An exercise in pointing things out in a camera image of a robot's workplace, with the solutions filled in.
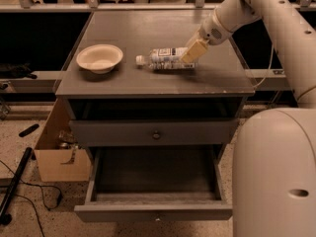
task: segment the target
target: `bottle label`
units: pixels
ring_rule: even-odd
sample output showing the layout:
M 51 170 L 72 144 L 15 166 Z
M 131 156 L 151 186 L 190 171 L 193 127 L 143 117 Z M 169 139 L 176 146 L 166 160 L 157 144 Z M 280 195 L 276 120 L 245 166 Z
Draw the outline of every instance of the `bottle label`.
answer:
M 183 62 L 173 62 L 173 61 L 167 61 L 167 62 L 155 62 L 151 64 L 151 69 L 153 70 L 168 70 L 168 69 L 194 69 L 197 67 L 195 63 L 183 63 Z
M 187 49 L 187 47 L 152 49 L 150 56 L 153 62 L 176 61 Z

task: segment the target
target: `closed drawer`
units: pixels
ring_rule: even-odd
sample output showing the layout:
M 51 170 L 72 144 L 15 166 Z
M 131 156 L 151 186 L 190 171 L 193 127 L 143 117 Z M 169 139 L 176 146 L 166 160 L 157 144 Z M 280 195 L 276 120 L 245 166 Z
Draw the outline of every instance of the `closed drawer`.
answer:
M 83 221 L 227 220 L 210 146 L 99 148 Z
M 71 130 L 84 147 L 229 143 L 238 119 L 199 121 L 73 120 Z

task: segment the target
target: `open drawer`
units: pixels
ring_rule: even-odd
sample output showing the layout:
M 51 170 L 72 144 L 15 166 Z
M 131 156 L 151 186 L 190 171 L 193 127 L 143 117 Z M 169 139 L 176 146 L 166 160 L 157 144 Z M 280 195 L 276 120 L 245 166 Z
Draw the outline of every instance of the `open drawer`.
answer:
M 227 220 L 211 146 L 98 148 L 83 221 Z

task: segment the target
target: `gray cabinet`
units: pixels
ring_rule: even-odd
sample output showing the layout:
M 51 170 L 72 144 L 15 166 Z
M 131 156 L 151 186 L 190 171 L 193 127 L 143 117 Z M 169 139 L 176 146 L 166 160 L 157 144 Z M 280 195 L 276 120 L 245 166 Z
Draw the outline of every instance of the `gray cabinet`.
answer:
M 135 56 L 183 46 L 204 10 L 94 13 L 78 50 L 111 43 L 123 61 L 96 75 L 73 59 L 56 92 L 94 170 L 84 221 L 221 220 L 232 214 L 218 162 L 254 89 L 229 41 L 191 71 L 153 72 Z

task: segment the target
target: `drawer handle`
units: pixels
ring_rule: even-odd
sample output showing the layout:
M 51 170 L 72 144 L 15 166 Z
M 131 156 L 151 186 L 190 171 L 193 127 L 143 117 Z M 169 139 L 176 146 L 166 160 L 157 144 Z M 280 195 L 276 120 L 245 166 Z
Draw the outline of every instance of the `drawer handle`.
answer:
M 152 138 L 153 139 L 160 139 L 161 135 L 160 135 L 160 132 L 158 130 L 155 130 L 153 133 L 152 133 Z

